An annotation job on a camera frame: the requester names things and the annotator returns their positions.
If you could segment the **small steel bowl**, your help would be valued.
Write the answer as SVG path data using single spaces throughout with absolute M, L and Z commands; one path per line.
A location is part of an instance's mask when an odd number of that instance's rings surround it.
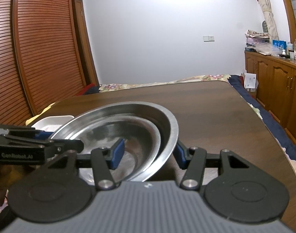
M 93 149 L 112 147 L 118 139 L 124 140 L 124 155 L 110 173 L 115 182 L 129 181 L 144 173 L 154 162 L 161 145 L 161 135 L 151 121 L 128 115 L 114 115 L 96 120 L 82 129 L 75 139 L 84 143 L 82 154 Z

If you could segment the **large steel bowl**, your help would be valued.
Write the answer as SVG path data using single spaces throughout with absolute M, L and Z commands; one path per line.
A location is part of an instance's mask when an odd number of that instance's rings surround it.
M 73 140 L 82 129 L 103 117 L 128 115 L 147 119 L 156 125 L 161 135 L 159 152 L 151 166 L 140 176 L 129 181 L 144 182 L 157 173 L 171 156 L 178 141 L 179 126 L 175 116 L 165 107 L 148 102 L 109 104 L 83 113 L 56 130 L 52 139 Z

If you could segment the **white square plate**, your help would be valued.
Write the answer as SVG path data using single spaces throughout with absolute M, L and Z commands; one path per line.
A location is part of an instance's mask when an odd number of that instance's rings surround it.
M 32 128 L 53 133 L 72 119 L 72 115 L 48 116 L 34 123 Z

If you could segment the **louvered wooden wardrobe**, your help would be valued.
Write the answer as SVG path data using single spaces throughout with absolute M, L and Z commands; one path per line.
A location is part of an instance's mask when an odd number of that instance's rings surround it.
M 0 0 L 0 124 L 97 84 L 81 0 Z

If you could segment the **white paper bag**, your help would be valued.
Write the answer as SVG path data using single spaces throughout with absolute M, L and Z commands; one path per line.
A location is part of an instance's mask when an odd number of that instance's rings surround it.
M 253 73 L 244 73 L 244 87 L 245 89 L 256 89 L 257 75 Z

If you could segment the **floral bed quilt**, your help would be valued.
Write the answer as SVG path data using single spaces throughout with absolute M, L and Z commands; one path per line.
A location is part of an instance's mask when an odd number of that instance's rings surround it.
M 187 146 L 199 146 L 210 153 L 230 149 L 278 177 L 296 178 L 296 145 L 244 89 L 237 75 L 102 85 L 82 96 L 50 104 L 27 124 L 50 116 L 77 116 L 126 101 L 152 102 L 169 109 L 178 121 L 180 140 Z

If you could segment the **wooden sideboard cabinet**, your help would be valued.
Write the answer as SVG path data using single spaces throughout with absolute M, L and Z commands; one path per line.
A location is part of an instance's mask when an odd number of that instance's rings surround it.
M 256 100 L 296 145 L 296 61 L 245 51 L 245 68 L 257 75 Z

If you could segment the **stack of folded cloths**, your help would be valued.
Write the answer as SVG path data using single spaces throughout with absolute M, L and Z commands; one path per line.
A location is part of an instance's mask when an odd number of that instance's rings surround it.
M 259 33 L 254 30 L 247 30 L 245 32 L 246 47 L 254 52 L 260 52 L 266 49 L 270 44 L 268 33 Z

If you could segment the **blue box on cabinet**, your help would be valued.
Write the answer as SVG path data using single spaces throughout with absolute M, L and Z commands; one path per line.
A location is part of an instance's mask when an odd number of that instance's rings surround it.
M 277 47 L 279 50 L 286 50 L 287 49 L 287 43 L 286 43 L 286 41 L 274 39 L 272 41 L 272 45 L 275 46 L 275 47 Z

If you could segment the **beige tied curtain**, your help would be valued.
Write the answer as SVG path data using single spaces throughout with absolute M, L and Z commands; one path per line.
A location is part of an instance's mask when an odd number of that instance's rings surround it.
M 264 15 L 264 20 L 267 23 L 270 43 L 272 43 L 273 40 L 279 40 L 270 0 L 258 0 L 258 3 Z

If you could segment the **white wall switch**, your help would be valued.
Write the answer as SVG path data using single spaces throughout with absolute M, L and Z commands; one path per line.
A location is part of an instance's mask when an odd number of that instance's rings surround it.
M 209 36 L 209 35 L 203 36 L 203 41 L 204 42 L 214 42 L 214 40 L 215 40 L 214 36 Z

